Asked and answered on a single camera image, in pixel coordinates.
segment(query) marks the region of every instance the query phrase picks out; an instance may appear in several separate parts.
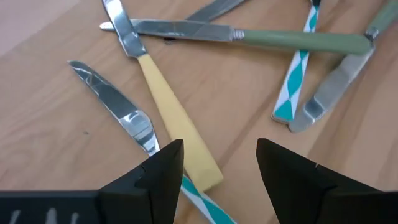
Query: wooden table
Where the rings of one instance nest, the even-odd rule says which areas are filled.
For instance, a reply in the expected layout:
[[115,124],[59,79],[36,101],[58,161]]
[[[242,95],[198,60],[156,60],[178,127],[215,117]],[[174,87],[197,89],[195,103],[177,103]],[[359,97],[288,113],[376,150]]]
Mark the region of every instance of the wooden table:
[[[123,1],[132,17],[183,19],[210,0]],[[327,0],[317,31],[363,33],[384,1]],[[250,0],[216,23],[302,30],[307,0]],[[94,189],[147,158],[78,79],[82,60],[152,119],[170,139],[138,63],[116,35],[99,30],[100,0],[0,2],[0,189]],[[398,190],[398,24],[332,113],[292,134],[271,120],[292,52],[143,37],[160,70],[224,173],[208,195],[239,223],[276,223],[255,157],[268,138],[381,190]],[[310,56],[304,102],[342,55]],[[176,223],[206,223],[181,195]]]

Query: cutlery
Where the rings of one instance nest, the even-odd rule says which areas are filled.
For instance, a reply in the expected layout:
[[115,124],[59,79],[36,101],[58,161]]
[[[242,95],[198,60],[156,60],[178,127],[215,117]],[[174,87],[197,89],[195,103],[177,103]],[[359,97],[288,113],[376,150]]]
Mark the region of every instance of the cutlery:
[[138,60],[171,139],[184,140],[184,168],[195,187],[204,192],[220,183],[223,175],[215,160],[187,112],[141,43],[120,0],[103,0],[103,4],[125,53],[128,57]]
[[[205,7],[197,10],[191,16],[188,16],[185,20],[188,21],[199,21],[199,22],[210,22],[217,17],[229,12],[236,6],[242,4],[247,0],[214,0],[212,3]],[[165,38],[168,44],[170,44],[175,38]]]
[[[304,26],[304,32],[315,32],[317,26],[320,0],[314,0],[311,3],[312,6]],[[271,116],[274,120],[288,123],[294,119],[309,56],[310,52],[306,50],[298,50],[294,53]]]
[[[100,74],[76,60],[69,61],[80,79],[97,95],[98,99],[149,156],[160,151],[154,127],[149,117],[128,100]],[[183,175],[181,191],[211,223],[235,223],[214,201],[195,188],[190,179]]]
[[[368,26],[365,35],[372,43],[397,19],[398,1],[389,1]],[[347,55],[343,61],[320,84],[315,94],[297,112],[289,129],[296,133],[303,131],[321,119],[343,96],[350,84],[359,75],[372,56],[373,47],[363,55]]]
[[[131,19],[131,22],[139,34],[177,39],[239,42],[258,47],[287,47],[341,54],[364,54],[371,48],[370,41],[359,34],[243,30],[197,21]],[[106,31],[114,30],[110,22],[104,22],[99,27]]]

